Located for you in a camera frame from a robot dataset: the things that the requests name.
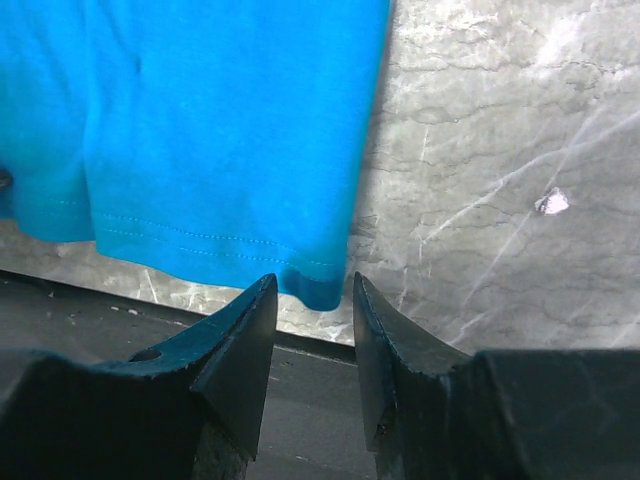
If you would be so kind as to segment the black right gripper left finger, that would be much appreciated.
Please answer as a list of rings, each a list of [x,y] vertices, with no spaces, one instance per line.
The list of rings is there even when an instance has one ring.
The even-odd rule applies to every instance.
[[[125,361],[1,353],[5,479],[242,479],[257,455],[278,285]]]

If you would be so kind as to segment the teal blue t-shirt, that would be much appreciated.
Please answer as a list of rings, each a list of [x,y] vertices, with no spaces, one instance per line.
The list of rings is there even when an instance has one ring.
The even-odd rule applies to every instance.
[[[342,297],[388,1],[5,1],[1,215],[187,281]]]

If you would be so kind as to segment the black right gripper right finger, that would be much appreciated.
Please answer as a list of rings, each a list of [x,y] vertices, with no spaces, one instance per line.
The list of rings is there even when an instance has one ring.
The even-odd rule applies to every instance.
[[[466,355],[362,275],[353,324],[367,448],[381,479],[635,479],[635,350]]]

